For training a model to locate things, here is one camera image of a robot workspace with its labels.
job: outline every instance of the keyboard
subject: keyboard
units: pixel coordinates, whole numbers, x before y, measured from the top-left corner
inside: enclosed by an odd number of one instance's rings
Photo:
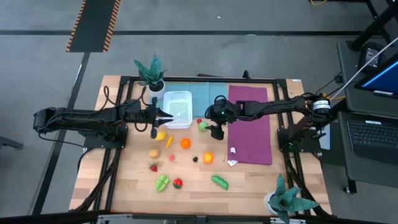
[[[354,154],[398,164],[398,124],[355,120],[347,123]]]

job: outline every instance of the purple towel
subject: purple towel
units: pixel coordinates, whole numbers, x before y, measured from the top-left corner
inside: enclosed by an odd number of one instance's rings
[[[228,100],[268,102],[266,88],[230,85]],[[237,121],[228,125],[228,160],[250,164],[272,164],[269,116],[255,121]]]

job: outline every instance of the green fruit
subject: green fruit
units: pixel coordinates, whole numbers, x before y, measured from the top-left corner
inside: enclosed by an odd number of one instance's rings
[[[166,175],[160,175],[160,177],[156,180],[155,189],[157,192],[161,192],[167,184],[169,183],[169,178]]]
[[[211,177],[211,180],[218,184],[219,186],[221,186],[224,190],[228,190],[228,182],[225,181],[224,179],[222,179],[221,177],[214,175],[213,177]]]
[[[199,123],[199,131],[206,131],[206,127],[209,126],[209,124],[206,121],[202,121]]]

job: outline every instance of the white plastic basket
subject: white plastic basket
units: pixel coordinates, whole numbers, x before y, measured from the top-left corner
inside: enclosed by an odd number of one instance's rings
[[[189,128],[192,123],[192,94],[189,91],[168,91],[163,96],[163,111],[173,115],[166,123],[170,129]]]

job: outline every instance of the computer monitor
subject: computer monitor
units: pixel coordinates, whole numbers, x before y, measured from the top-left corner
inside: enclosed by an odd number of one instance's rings
[[[381,96],[398,97],[398,54],[357,82],[355,88],[372,91]]]

